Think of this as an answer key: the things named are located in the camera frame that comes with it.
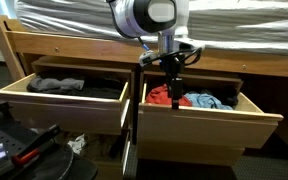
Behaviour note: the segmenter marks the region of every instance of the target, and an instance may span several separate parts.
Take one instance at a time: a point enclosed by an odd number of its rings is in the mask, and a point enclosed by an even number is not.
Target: folded clothes
[[[119,99],[124,84],[112,77],[86,79],[76,74],[40,73],[27,86],[28,92]]]
[[[68,94],[72,90],[82,90],[85,78],[75,74],[40,73],[27,86],[29,92],[48,94]]]
[[[220,100],[207,93],[189,92],[185,94],[185,97],[189,99],[193,107],[233,110],[232,107],[223,105]]]
[[[166,84],[152,89],[152,91],[146,97],[146,103],[171,105],[172,99],[168,97]],[[192,106],[192,103],[185,96],[183,96],[182,99],[179,100],[179,105]]]

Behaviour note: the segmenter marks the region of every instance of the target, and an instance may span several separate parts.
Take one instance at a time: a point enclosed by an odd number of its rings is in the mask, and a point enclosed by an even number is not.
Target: wooden drawer
[[[233,166],[240,159],[243,152],[244,148],[161,141],[141,141],[137,146],[137,156],[139,159],[220,166]]]
[[[125,136],[125,144],[121,156],[117,157],[114,160],[94,161],[98,168],[98,175],[96,177],[96,180],[123,179],[126,163],[128,160],[130,145],[131,143],[129,140],[129,134],[127,134]]]
[[[142,102],[139,105],[138,143],[188,143],[232,148],[261,148],[283,117],[262,112],[243,93],[234,111],[146,104],[149,84],[163,74],[146,72]],[[204,88],[233,85],[237,78],[181,75],[184,84]]]
[[[37,61],[36,67],[43,70],[70,70],[83,75],[98,77],[103,73],[115,73],[125,80],[121,96],[117,100],[27,92],[26,87],[36,77],[32,74],[0,90],[0,101],[8,101],[13,116],[29,128],[43,129],[59,124],[61,129],[71,132],[94,134],[121,134],[130,104],[131,69],[102,67],[94,64],[62,65],[50,61]]]

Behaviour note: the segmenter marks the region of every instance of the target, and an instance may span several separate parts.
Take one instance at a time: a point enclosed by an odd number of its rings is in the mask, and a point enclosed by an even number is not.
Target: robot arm
[[[106,0],[119,34],[125,38],[138,38],[146,52],[140,56],[145,67],[160,61],[166,74],[168,96],[172,109],[179,108],[182,98],[182,79],[178,77],[185,66],[196,63],[203,45],[188,38],[189,0]],[[151,51],[141,36],[158,33],[158,53]],[[196,58],[186,63],[192,56]]]

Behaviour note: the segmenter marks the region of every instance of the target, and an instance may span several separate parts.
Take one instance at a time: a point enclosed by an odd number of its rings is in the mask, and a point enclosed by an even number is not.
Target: blue clothing
[[[185,97],[192,102],[193,107],[233,110],[231,106],[223,105],[220,100],[209,94],[189,92]]]

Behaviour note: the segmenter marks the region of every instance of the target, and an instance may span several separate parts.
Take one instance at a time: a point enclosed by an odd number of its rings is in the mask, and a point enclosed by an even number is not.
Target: floor
[[[10,83],[12,78],[7,67],[0,64],[0,88]],[[288,146],[275,134],[262,149],[247,149],[232,168],[138,160],[136,157],[136,147],[131,146],[124,179],[288,180]]]

